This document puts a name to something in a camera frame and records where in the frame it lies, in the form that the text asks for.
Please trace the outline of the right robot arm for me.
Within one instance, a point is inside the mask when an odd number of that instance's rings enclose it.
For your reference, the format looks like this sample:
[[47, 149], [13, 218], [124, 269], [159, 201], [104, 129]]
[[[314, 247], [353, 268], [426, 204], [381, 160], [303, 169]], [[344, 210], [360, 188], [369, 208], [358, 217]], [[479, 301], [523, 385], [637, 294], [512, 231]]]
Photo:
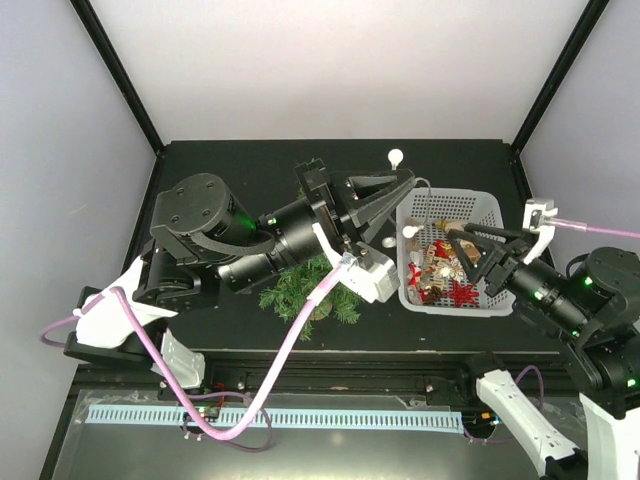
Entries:
[[468, 280], [483, 281], [489, 296], [511, 293], [514, 314], [557, 341], [588, 445], [561, 434], [492, 353], [468, 360], [454, 379], [457, 396], [492, 410], [542, 479], [638, 478], [638, 255], [600, 247], [561, 274], [539, 260], [524, 233], [467, 224], [447, 238]]

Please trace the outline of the white plastic basket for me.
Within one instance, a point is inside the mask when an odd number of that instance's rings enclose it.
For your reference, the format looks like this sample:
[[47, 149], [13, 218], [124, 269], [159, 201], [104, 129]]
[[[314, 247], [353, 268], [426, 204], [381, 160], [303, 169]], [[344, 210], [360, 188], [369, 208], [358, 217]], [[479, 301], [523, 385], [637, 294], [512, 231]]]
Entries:
[[486, 284], [486, 255], [502, 238], [491, 194], [417, 187], [396, 207], [398, 298], [408, 311], [487, 318], [511, 313], [514, 296]]

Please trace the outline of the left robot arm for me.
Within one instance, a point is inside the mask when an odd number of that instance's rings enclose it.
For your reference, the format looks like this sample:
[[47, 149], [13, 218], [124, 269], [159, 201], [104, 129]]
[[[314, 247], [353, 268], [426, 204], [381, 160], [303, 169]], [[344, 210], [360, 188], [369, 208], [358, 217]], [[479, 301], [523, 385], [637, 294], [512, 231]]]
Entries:
[[357, 264], [345, 287], [367, 302], [387, 301], [400, 285], [397, 268], [372, 242], [413, 189], [412, 171], [331, 173], [317, 159], [299, 165], [296, 175], [301, 197], [259, 218], [211, 173], [160, 193], [151, 239], [116, 281], [124, 299], [104, 291], [88, 296], [65, 354], [104, 366], [170, 371], [184, 392], [202, 399], [213, 391], [215, 376], [166, 322], [216, 306], [221, 288], [247, 292], [313, 257], [336, 264], [351, 254]]

